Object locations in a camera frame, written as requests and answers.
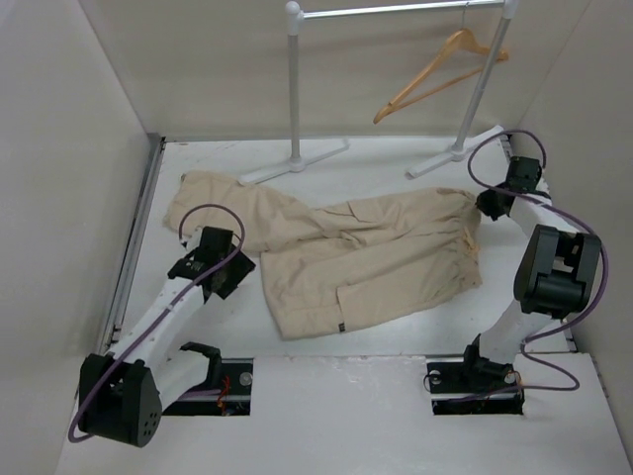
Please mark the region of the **beige trousers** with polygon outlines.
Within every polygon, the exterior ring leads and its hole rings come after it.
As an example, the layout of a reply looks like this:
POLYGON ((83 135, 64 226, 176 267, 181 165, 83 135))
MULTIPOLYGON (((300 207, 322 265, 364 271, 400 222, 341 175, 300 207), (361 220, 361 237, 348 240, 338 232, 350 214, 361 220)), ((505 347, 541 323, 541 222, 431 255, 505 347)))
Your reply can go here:
POLYGON ((284 339, 368 329, 480 286, 474 196, 423 188, 313 208, 261 184, 191 171, 163 222, 244 233, 284 339))

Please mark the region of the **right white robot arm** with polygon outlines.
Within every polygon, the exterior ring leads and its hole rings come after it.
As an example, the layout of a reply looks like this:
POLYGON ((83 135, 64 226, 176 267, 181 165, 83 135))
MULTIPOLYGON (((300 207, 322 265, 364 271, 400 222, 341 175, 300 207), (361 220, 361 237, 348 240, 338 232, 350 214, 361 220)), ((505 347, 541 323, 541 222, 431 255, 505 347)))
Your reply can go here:
POLYGON ((513 219, 529 241, 514 277, 512 303, 465 350, 458 376, 470 391, 503 380, 527 342, 550 322, 578 315, 588 306, 602 242, 551 207, 538 188, 542 171, 537 159, 514 156, 505 180, 477 198, 485 216, 513 219))

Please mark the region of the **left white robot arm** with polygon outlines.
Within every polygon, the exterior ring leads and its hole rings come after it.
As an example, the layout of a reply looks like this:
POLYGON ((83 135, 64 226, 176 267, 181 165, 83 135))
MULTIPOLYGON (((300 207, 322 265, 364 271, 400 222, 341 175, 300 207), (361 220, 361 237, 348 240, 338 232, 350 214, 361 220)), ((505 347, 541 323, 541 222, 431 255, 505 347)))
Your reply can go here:
POLYGON ((230 230, 198 228, 183 245, 185 254, 136 325, 105 353, 84 359, 69 440, 98 436, 144 447, 173 404, 225 396, 230 378, 220 350, 184 340, 182 331, 212 296, 234 292, 255 264, 230 230))

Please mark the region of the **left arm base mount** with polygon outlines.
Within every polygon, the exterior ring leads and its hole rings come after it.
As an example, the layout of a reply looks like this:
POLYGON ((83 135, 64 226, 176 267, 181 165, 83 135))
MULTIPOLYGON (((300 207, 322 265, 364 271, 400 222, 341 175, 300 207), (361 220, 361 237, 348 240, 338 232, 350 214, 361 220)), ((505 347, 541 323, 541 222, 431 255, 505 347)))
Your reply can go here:
POLYGON ((224 358, 205 382, 190 389, 170 405, 164 417, 249 416, 254 379, 254 360, 224 358))

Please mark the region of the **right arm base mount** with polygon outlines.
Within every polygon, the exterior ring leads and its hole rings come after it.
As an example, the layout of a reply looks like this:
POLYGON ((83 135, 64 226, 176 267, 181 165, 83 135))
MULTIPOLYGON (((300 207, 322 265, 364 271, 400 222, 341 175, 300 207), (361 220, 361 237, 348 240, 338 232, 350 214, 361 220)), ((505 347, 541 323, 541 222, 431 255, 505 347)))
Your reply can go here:
POLYGON ((465 361, 431 360, 423 384, 434 416, 523 415, 524 392, 511 365, 491 372, 465 361))

